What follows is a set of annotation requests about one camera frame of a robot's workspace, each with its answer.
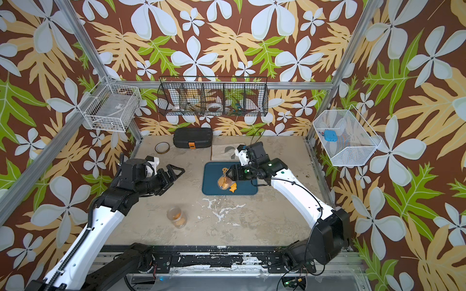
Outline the clear jar brown cookies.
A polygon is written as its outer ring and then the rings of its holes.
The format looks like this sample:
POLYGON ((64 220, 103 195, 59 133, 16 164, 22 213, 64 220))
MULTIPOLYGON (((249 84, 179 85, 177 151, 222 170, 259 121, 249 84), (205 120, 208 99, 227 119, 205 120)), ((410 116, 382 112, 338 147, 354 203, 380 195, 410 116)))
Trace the clear jar brown cookies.
POLYGON ((224 175, 220 177, 217 182, 219 188, 222 190, 228 190, 233 183, 232 180, 226 178, 224 175))

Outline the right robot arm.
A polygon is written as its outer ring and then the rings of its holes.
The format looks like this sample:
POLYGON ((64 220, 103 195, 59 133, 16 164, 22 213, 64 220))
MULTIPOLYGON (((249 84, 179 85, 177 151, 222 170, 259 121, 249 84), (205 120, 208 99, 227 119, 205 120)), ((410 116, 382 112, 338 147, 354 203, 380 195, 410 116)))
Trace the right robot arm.
POLYGON ((287 268, 308 268, 314 262, 328 264, 350 244, 350 215, 335 209, 308 190, 280 159, 270 159, 263 143, 241 144, 235 150, 239 158, 223 171, 218 186, 231 190, 240 181, 260 179, 280 192, 304 217, 311 228, 307 240, 290 244, 283 251, 287 268))

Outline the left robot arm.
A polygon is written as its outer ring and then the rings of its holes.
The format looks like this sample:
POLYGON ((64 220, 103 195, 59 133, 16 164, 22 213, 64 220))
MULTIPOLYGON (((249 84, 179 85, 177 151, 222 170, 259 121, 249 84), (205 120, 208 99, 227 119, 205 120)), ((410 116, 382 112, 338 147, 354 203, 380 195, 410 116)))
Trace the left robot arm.
POLYGON ((110 187, 92 202, 87 224, 59 263, 42 279, 31 281, 28 291, 106 291, 129 272, 149 266, 149 246, 135 243, 113 262, 91 272, 93 262, 110 234, 141 198, 161 196, 185 170, 168 164, 158 168, 159 160, 121 161, 110 187))

